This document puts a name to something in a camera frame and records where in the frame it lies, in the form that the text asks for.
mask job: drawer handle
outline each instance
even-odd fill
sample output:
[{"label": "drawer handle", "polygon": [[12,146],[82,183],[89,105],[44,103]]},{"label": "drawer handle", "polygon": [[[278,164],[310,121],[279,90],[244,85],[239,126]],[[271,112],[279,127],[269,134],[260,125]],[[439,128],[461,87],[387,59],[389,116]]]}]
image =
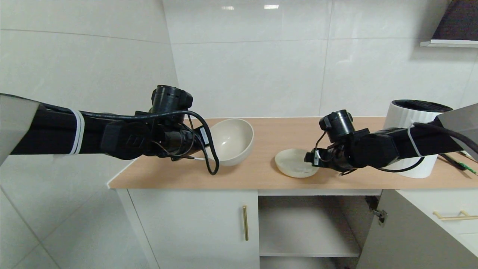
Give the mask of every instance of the drawer handle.
[{"label": "drawer handle", "polygon": [[249,225],[247,224],[247,206],[242,206],[242,216],[244,219],[244,235],[246,236],[246,241],[249,241]]},{"label": "drawer handle", "polygon": [[478,216],[471,216],[468,214],[465,210],[461,210],[460,214],[463,216],[457,216],[457,217],[443,217],[438,213],[437,211],[433,211],[433,215],[437,216],[439,219],[442,221],[461,221],[461,220],[478,220]]}]

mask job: countertop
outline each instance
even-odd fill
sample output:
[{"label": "countertop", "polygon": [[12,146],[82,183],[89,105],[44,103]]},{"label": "countertop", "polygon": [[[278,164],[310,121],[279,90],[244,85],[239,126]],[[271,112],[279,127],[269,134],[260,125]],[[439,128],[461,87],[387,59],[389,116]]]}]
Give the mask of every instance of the countertop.
[{"label": "countertop", "polygon": [[[411,179],[371,167],[339,176],[327,168],[305,179],[282,174],[274,163],[274,156],[288,148],[307,151],[315,146],[322,134],[320,118],[247,118],[254,128],[254,149],[242,163],[233,167],[221,166],[211,176],[204,161],[183,159],[171,162],[169,158],[142,156],[131,163],[109,182],[113,189],[433,189],[478,188],[478,176],[460,171],[440,157],[432,174],[425,179]],[[209,126],[224,119],[206,119]],[[385,117],[356,117],[356,130],[382,128]],[[327,136],[319,144],[326,147]],[[451,157],[475,170],[478,164],[457,153]]]}]

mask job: white tile wall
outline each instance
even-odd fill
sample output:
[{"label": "white tile wall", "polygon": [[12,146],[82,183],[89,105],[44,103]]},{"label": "white tile wall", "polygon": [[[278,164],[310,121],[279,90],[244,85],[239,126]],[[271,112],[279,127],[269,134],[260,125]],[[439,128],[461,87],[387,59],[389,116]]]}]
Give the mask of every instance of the white tile wall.
[{"label": "white tile wall", "polygon": [[[464,94],[473,99],[478,75],[465,87],[478,50],[418,47],[448,3],[165,0],[164,6],[179,86],[205,116],[317,116],[339,109],[372,116],[385,115],[393,99],[454,108]],[[277,9],[264,9],[272,4]],[[290,51],[278,53],[284,46]]]},{"label": "white tile wall", "polygon": [[417,39],[329,40],[320,114],[385,116],[395,99],[458,108],[477,50],[419,47]]},{"label": "white tile wall", "polygon": [[335,0],[330,38],[428,38],[449,0]]},{"label": "white tile wall", "polygon": [[149,269],[115,190],[98,191],[44,245],[61,268]]},{"label": "white tile wall", "polygon": [[478,103],[478,62],[475,60],[473,71],[470,74],[465,93],[460,103],[460,107],[469,106]]},{"label": "white tile wall", "polygon": [[[5,0],[0,18],[1,92],[133,114],[149,109],[156,85],[177,85],[160,0]],[[2,197],[0,267],[149,268],[105,186],[126,164],[104,155],[10,156],[2,188],[47,247],[34,249],[39,242]]]},{"label": "white tile wall", "polygon": [[42,246],[37,246],[13,269],[59,269]]},{"label": "white tile wall", "polygon": [[96,112],[147,110],[177,83],[170,45],[77,34],[1,31],[2,92]]},{"label": "white tile wall", "polygon": [[9,269],[39,244],[10,201],[0,191],[0,267]]},{"label": "white tile wall", "polygon": [[310,40],[327,39],[331,1],[165,0],[164,7],[172,44]]},{"label": "white tile wall", "polygon": [[317,116],[325,52],[324,40],[173,45],[203,117]]},{"label": "white tile wall", "polygon": [[2,0],[2,29],[92,34],[169,44],[160,0]]},{"label": "white tile wall", "polygon": [[[1,36],[5,93],[86,111],[134,114],[150,108],[156,85],[176,84],[170,45],[23,31]],[[127,164],[105,155],[11,156],[1,168],[2,185],[43,239]]]}]

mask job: white cable tie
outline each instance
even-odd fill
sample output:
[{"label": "white cable tie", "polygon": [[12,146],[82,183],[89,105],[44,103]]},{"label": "white cable tie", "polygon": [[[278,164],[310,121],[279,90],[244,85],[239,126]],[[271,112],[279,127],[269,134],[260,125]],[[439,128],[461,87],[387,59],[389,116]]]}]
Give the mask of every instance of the white cable tie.
[{"label": "white cable tie", "polygon": [[85,133],[85,119],[80,111],[69,109],[73,112],[76,118],[76,133],[75,140],[73,141],[73,146],[71,147],[71,152],[68,155],[77,155],[80,153],[81,144],[83,143],[83,134]]},{"label": "white cable tie", "polygon": [[413,123],[408,126],[407,133],[408,133],[408,138],[410,139],[410,142],[412,143],[413,148],[415,149],[415,152],[417,153],[418,157],[424,157],[423,155],[420,154],[418,151],[417,145],[415,144],[415,141],[413,140],[412,134],[410,133],[410,129],[413,127]]}]

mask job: white cabinet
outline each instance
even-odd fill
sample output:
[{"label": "white cabinet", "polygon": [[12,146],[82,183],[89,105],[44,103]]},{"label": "white cabinet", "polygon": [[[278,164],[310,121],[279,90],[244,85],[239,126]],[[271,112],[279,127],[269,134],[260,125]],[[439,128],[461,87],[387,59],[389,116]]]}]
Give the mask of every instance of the white cabinet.
[{"label": "white cabinet", "polygon": [[384,190],[379,210],[387,218],[372,222],[357,269],[475,269],[475,249],[394,190]]},{"label": "white cabinet", "polygon": [[400,190],[398,191],[424,214],[458,234],[478,233],[478,218],[472,220],[439,221],[442,217],[463,216],[460,211],[478,216],[478,189],[456,190]]},{"label": "white cabinet", "polygon": [[129,190],[129,216],[154,268],[476,269],[475,220],[433,211],[476,214],[477,191],[384,190],[382,224],[364,196],[337,191]]},{"label": "white cabinet", "polygon": [[259,268],[257,190],[129,192],[161,269]]}]

